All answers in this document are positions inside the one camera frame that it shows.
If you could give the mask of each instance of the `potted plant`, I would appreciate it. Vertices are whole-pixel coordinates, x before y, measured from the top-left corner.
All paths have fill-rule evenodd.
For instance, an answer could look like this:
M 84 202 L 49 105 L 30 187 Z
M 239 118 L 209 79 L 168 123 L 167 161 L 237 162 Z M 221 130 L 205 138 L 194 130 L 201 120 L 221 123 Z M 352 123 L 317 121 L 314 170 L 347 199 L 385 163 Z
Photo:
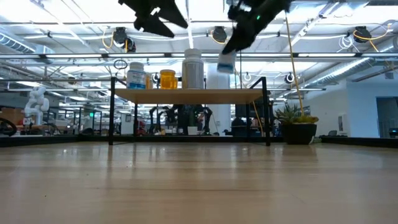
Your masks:
M 276 118 L 281 122 L 280 130 L 287 144 L 310 144 L 317 133 L 319 119 L 314 116 L 304 115 L 297 105 L 285 105 L 283 111 L 275 112 Z
M 191 107 L 189 110 L 188 135 L 197 135 L 197 134 L 198 134 L 197 117 L 195 116 L 194 108 Z

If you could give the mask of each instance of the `white bottle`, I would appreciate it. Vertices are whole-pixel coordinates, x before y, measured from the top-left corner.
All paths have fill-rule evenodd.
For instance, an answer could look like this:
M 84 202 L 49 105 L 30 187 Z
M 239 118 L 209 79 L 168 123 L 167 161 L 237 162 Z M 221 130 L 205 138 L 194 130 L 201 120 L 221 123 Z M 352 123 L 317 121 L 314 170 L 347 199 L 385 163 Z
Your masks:
M 130 63 L 130 70 L 127 72 L 127 88 L 132 90 L 145 90 L 146 76 L 147 74 L 144 71 L 143 63 Z
M 182 62 L 182 88 L 204 89 L 205 72 L 199 49 L 187 49 L 185 60 Z

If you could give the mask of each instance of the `humanoid robot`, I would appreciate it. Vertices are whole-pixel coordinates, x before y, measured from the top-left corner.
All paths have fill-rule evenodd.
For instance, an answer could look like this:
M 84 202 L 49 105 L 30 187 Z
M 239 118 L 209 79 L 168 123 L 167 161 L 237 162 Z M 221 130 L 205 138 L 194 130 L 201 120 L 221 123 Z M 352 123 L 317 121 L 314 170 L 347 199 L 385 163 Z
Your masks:
M 35 87 L 29 93 L 29 101 L 25 105 L 24 113 L 24 125 L 32 124 L 32 115 L 36 115 L 36 125 L 42 125 L 43 121 L 43 112 L 48 111 L 50 108 L 49 99 L 44 98 L 44 93 L 46 89 L 45 87 Z

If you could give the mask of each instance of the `ceiling light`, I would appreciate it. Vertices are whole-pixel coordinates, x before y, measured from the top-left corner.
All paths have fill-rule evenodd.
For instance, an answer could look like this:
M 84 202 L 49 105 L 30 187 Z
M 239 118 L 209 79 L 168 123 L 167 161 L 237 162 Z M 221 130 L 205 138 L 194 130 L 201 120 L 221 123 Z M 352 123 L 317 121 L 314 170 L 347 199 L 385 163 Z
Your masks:
M 69 98 L 71 98 L 73 100 L 78 100 L 78 101 L 86 101 L 86 100 L 88 100 L 87 98 L 80 97 L 80 96 L 69 96 Z
M 106 53 L 109 54 L 108 50 L 106 50 L 106 49 L 99 49 L 99 50 L 105 51 Z
M 325 90 L 326 90 L 325 88 L 304 88 L 304 89 L 300 89 L 300 91 L 325 91 Z
M 101 58 L 100 54 L 48 54 L 47 58 Z
M 210 53 L 203 53 L 202 55 L 201 55 L 202 57 L 218 57 L 218 56 L 220 56 L 219 54 L 210 54 Z
M 172 54 L 172 57 L 185 57 L 185 54 Z
M 109 89 L 76 89 L 77 91 L 106 91 Z
M 73 91 L 73 89 L 48 89 L 47 91 Z
M 164 57 L 164 54 L 109 54 L 110 58 Z
M 248 54 L 242 53 L 242 57 L 289 57 L 290 54 Z
M 398 57 L 397 53 L 363 53 L 363 57 Z
M 299 54 L 299 57 L 354 57 L 355 53 L 346 53 L 346 54 L 324 54 L 324 53 L 310 53 L 310 54 Z
M 61 94 L 59 94 L 59 93 L 56 93 L 56 92 L 50 91 L 49 93 L 51 93 L 51 94 L 53 94 L 53 95 L 55 95 L 55 96 L 65 97 L 65 96 L 63 96 L 63 95 L 61 95 Z
M 0 55 L 0 58 L 8 59 L 8 58 L 40 58 L 39 55 L 29 55 L 29 54 L 20 54 L 20 55 Z
M 41 84 L 38 84 L 38 83 L 36 83 L 36 82 L 19 81 L 19 82 L 17 82 L 17 83 L 18 83 L 18 84 L 25 85 L 25 86 L 31 86 L 31 87 L 39 87 L 39 86 L 41 86 Z

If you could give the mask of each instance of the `wooden floor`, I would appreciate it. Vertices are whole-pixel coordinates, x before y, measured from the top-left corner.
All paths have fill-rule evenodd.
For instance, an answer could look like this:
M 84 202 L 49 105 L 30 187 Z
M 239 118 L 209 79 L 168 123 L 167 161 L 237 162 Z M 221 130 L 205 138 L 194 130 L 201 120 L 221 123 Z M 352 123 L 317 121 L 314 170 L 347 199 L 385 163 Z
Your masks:
M 398 223 L 398 152 L 74 143 L 0 149 L 0 223 Z

